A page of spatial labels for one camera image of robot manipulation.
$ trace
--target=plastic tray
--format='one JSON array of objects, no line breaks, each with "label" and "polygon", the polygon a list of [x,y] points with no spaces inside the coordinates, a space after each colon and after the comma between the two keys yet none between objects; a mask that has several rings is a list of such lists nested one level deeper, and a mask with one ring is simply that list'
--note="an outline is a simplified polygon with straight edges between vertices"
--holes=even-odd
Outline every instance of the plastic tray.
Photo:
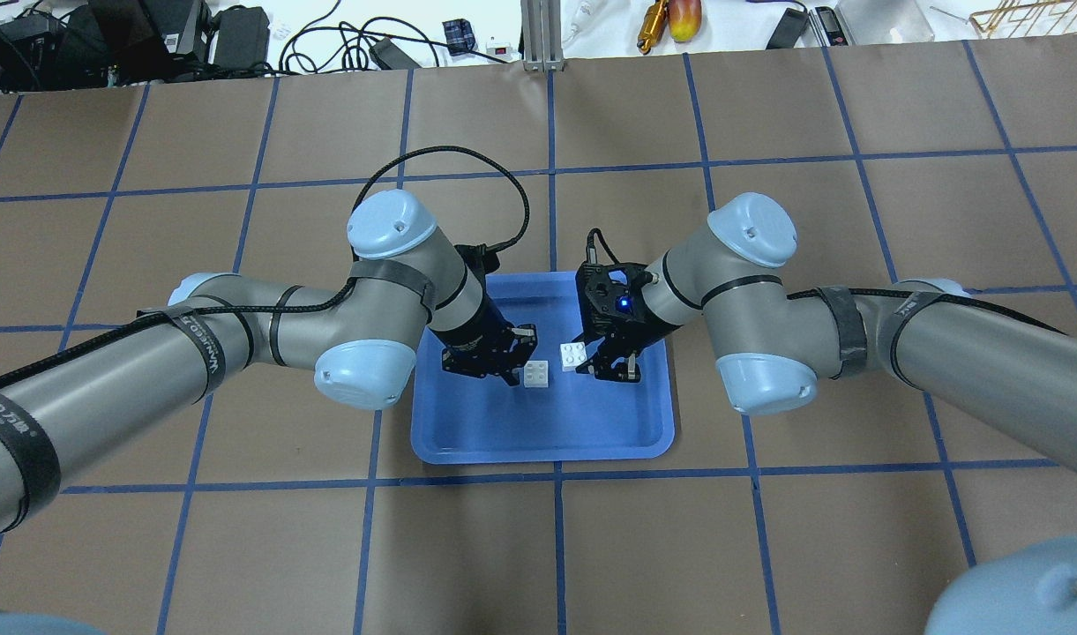
[{"label": "plastic tray", "polygon": [[425,329],[412,386],[417,456],[436,465],[584,462],[652,458],[671,446],[675,419],[662,341],[644,350],[635,384],[563,373],[558,345],[582,333],[573,273],[489,276],[487,291],[507,320],[537,326],[531,358],[549,362],[549,387],[446,373],[442,343]]}]

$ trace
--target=black box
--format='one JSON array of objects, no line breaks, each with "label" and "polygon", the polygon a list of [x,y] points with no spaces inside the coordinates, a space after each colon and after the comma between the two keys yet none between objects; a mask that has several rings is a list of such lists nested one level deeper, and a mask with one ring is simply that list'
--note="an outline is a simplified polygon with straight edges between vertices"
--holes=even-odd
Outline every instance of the black box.
[{"label": "black box", "polygon": [[220,27],[212,64],[226,69],[251,69],[267,61],[270,22],[264,9],[225,9],[215,19]]}]

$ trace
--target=black electronic device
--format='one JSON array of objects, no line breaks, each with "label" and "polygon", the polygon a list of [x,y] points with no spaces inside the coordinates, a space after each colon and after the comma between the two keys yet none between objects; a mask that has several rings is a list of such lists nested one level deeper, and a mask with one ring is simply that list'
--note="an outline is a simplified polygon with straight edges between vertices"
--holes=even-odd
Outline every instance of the black electronic device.
[{"label": "black electronic device", "polygon": [[122,81],[167,80],[174,57],[207,61],[204,0],[87,0]]},{"label": "black electronic device", "polygon": [[445,40],[450,56],[464,56],[475,51],[475,33],[471,30],[471,23],[463,17],[445,23]]},{"label": "black electronic device", "polygon": [[840,25],[840,18],[833,8],[813,9],[813,15],[816,17],[813,26],[816,26],[816,36],[817,39],[821,39],[821,44],[825,46],[848,46],[851,44],[848,41],[848,33],[844,32],[843,26]]},{"label": "black electronic device", "polygon": [[212,19],[216,22],[212,64],[226,69],[251,69],[267,61],[270,22],[263,8],[227,9]]},{"label": "black electronic device", "polygon": [[4,57],[0,57],[0,90],[42,90],[53,87],[56,56],[65,30],[59,20],[45,13],[30,13],[0,24],[0,45],[4,44],[8,52]]},{"label": "black electronic device", "polygon": [[369,57],[382,70],[421,68],[421,65],[418,65],[417,60],[409,57],[407,53],[402,52],[401,47],[393,44],[393,40],[389,40],[388,37],[369,45]]},{"label": "black electronic device", "polygon": [[772,37],[769,38],[769,43],[765,47],[767,50],[793,48],[808,26],[808,13],[799,12],[796,9],[785,9],[781,22],[778,23],[777,28],[772,29]]},{"label": "black electronic device", "polygon": [[81,4],[66,15],[67,29],[56,56],[54,88],[101,88],[108,85],[111,59],[107,41],[90,5]]}]

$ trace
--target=table surface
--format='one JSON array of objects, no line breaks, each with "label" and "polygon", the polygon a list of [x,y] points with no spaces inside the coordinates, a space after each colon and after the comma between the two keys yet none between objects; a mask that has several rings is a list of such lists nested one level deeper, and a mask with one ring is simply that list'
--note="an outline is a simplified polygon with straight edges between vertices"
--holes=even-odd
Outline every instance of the table surface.
[{"label": "table surface", "polygon": [[[648,2],[637,2],[631,5],[627,0],[605,0],[603,3],[591,0],[599,5],[595,22],[587,29],[567,44],[563,48],[567,59],[574,57],[624,57],[640,56],[635,51],[635,33],[639,32],[644,11]],[[970,26],[940,12],[929,11],[931,5],[957,16],[968,16],[969,13],[994,8],[992,0],[915,0],[923,15],[934,30],[936,41],[952,41],[974,39],[975,32]],[[17,15],[31,0],[18,4],[0,8],[0,20]],[[837,1],[808,0],[809,8],[816,5],[838,5]],[[50,8],[54,15],[62,15],[72,8],[82,4],[80,0],[45,0],[43,8]],[[208,3],[213,12],[230,8],[233,0],[210,0]],[[577,11],[578,0],[562,0],[562,28],[569,32],[572,16]],[[323,16],[332,0],[263,0],[248,2],[247,5],[261,5],[268,12],[274,33],[268,48],[268,61],[279,67],[280,52],[286,39],[283,33],[297,32],[304,25],[316,17]],[[670,37],[652,53],[653,56],[667,56],[675,53],[703,52],[749,52],[749,50],[765,48],[772,29],[781,19],[789,3],[753,4],[744,0],[703,0],[703,28],[699,36],[689,43],[676,44]],[[521,26],[519,4],[503,0],[440,0],[425,2],[422,0],[392,0],[384,4],[353,1],[341,2],[332,17],[323,20],[324,25],[337,25],[339,20],[361,25],[366,19],[377,15],[389,15],[408,20],[432,39],[445,41],[443,22],[453,17],[466,17],[473,25],[479,48],[486,41],[495,39],[518,43]],[[393,32],[396,36],[416,37],[408,28],[400,25],[388,25],[382,32]],[[340,45],[340,39],[335,32],[312,33],[300,43],[299,52],[311,54],[324,60],[332,56]],[[422,44],[397,42],[397,46],[407,52],[421,67],[433,66],[433,57],[428,47]],[[797,46],[816,46],[816,40],[811,31],[806,31]],[[443,66],[482,66],[493,61],[482,60],[477,56],[450,57],[443,48],[437,50]]]},{"label": "table surface", "polygon": [[[193,271],[337,288],[365,178],[431,144],[519,175],[505,272],[574,270],[595,226],[652,262],[759,192],[797,225],[789,291],[950,277],[1077,337],[1077,37],[1046,37],[0,96],[0,373]],[[518,228],[466,157],[392,186],[454,241]],[[668,350],[679,432],[645,462],[426,466],[411,390],[363,412],[256,365],[10,532],[0,608],[112,635],[905,635],[974,563],[1077,534],[1076,475],[887,375],[752,421],[702,320]]]}]

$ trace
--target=power adapter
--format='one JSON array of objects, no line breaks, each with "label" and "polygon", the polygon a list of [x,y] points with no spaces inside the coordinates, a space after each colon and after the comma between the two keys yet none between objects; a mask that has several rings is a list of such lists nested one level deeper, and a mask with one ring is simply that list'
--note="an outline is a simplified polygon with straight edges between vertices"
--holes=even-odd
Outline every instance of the power adapter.
[{"label": "power adapter", "polygon": [[228,69],[249,69],[267,60],[267,13],[263,8],[225,9],[212,18],[219,25],[212,64]]},{"label": "power adapter", "polygon": [[418,65],[417,61],[412,60],[412,57],[402,52],[401,47],[393,44],[393,40],[389,40],[388,37],[369,45],[369,57],[372,57],[374,64],[383,70],[421,68],[421,65]]}]

